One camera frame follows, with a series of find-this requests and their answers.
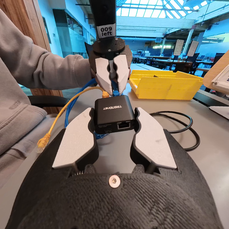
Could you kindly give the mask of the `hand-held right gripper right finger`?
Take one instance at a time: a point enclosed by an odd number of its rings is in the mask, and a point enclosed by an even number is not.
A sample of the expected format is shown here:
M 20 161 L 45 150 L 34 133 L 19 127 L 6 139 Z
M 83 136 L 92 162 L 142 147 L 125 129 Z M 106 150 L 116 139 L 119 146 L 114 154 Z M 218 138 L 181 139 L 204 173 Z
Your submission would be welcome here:
M 177 169 L 163 127 L 140 107 L 135 108 L 135 134 L 130 148 L 130 158 L 145 169 L 152 164 L 156 168 Z

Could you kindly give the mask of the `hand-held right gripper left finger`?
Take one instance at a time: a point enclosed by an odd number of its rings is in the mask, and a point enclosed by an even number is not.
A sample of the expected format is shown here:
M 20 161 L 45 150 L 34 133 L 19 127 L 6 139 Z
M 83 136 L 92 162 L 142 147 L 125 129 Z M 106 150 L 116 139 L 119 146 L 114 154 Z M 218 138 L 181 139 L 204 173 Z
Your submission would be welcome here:
M 99 148 L 94 134 L 94 109 L 87 108 L 66 127 L 52 168 L 73 167 L 85 169 L 99 157 Z

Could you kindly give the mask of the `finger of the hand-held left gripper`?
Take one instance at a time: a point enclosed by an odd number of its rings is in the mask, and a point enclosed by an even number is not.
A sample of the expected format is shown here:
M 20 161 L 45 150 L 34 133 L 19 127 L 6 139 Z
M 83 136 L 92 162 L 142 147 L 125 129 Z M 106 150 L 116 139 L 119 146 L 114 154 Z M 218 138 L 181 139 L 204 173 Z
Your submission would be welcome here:
M 96 62 L 96 77 L 99 85 L 107 92 L 112 93 L 112 83 L 110 80 L 110 72 L 108 70 L 109 60 L 104 58 L 95 59 Z
M 126 88 L 129 76 L 129 67 L 126 55 L 118 55 L 114 57 L 114 70 L 117 78 L 117 88 L 119 94 L 121 95 Z

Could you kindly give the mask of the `black ethernet splitter box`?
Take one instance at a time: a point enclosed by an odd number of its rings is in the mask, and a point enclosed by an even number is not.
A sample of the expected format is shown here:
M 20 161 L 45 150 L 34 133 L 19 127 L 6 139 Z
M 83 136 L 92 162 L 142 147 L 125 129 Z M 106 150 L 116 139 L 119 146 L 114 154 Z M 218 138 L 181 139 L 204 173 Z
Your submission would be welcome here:
M 135 115 L 127 95 L 101 98 L 94 105 L 95 132 L 99 135 L 133 130 Z

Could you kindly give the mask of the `person's left forearm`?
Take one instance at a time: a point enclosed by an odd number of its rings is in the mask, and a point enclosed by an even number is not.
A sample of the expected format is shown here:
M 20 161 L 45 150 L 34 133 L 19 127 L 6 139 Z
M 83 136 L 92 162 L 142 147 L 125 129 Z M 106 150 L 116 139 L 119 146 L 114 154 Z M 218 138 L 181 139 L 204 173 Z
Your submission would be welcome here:
M 35 45 L 0 10 L 0 71 L 27 88 L 66 90 L 83 87 L 92 79 L 88 59 L 62 58 Z

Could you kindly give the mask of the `yellow plastic bin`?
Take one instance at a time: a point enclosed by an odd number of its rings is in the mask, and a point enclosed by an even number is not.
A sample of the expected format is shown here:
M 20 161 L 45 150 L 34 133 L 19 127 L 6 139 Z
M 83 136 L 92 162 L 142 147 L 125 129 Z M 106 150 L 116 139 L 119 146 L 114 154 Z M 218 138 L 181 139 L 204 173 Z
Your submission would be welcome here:
M 180 71 L 132 70 L 129 83 L 138 99 L 192 100 L 203 77 Z

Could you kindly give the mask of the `dark background table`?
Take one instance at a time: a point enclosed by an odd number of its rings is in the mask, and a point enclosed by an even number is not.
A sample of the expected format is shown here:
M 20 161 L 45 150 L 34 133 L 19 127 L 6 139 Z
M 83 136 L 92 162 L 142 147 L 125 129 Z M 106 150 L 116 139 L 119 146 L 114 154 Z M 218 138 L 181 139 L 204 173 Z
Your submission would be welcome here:
M 165 70 L 167 67 L 169 70 L 172 70 L 173 72 L 187 72 L 188 70 L 191 69 L 193 66 L 194 62 L 191 61 L 183 61 L 183 60 L 160 60 L 160 59 L 154 59 L 152 61 L 153 67 L 157 67 L 159 69 Z

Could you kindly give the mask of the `white standing whiteboard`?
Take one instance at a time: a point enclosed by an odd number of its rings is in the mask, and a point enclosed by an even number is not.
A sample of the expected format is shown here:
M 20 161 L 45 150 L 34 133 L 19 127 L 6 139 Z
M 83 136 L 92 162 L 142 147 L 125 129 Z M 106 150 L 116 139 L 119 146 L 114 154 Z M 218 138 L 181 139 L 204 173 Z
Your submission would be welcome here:
M 186 55 L 188 57 L 192 57 L 195 54 L 198 45 L 199 45 L 198 41 L 192 41 Z
M 184 40 L 181 40 L 181 39 L 176 40 L 176 44 L 175 44 L 174 51 L 173 51 L 174 56 L 181 55 L 183 45 L 184 45 Z

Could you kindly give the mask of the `person's grey hoodie torso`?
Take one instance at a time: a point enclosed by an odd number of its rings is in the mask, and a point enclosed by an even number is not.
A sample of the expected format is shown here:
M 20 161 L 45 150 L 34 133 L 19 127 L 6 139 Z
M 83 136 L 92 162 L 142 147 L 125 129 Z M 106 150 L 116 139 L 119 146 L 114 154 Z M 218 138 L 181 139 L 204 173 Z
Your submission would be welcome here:
M 0 89 L 0 187 L 3 187 L 35 147 L 40 134 L 24 137 L 47 112 L 32 106 L 18 83 Z

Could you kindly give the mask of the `black office chair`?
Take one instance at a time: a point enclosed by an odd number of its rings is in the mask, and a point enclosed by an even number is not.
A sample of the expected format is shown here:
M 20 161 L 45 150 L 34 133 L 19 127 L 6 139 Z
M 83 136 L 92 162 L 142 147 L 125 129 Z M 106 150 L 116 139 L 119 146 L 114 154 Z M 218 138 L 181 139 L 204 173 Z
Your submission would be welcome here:
M 199 53 L 195 53 L 192 57 L 190 57 L 190 56 L 187 57 L 187 61 L 186 61 L 185 67 L 184 67 L 185 73 L 193 72 L 194 66 L 196 63 L 196 59 L 198 58 L 198 56 L 199 56 Z

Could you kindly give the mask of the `white flat sheet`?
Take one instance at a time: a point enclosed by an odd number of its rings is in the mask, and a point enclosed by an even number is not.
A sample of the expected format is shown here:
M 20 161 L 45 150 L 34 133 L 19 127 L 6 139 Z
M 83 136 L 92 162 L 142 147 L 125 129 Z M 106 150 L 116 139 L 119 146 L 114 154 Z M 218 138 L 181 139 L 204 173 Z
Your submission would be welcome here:
M 210 106 L 209 109 L 229 120 L 229 107 Z

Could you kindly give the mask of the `wooden board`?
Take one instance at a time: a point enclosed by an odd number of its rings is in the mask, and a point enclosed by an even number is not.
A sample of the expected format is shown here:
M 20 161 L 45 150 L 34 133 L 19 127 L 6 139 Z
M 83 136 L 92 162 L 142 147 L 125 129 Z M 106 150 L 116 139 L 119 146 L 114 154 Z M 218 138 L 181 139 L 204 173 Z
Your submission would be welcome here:
M 220 88 L 214 88 L 213 87 L 213 80 L 216 78 L 216 76 L 222 72 L 222 70 L 225 69 L 229 64 L 229 51 L 227 51 L 217 62 L 216 64 L 206 73 L 206 75 L 203 78 L 203 85 L 206 88 L 218 91 L 220 93 L 228 95 L 229 92 L 225 91 L 224 89 Z

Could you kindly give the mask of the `white plate with screws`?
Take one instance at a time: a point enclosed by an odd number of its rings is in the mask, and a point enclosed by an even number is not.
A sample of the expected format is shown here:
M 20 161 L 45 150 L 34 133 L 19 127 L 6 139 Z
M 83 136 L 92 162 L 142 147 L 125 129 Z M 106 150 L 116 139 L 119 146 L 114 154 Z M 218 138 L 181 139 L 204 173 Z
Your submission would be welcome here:
M 229 65 L 227 65 L 213 80 L 213 88 L 229 92 Z

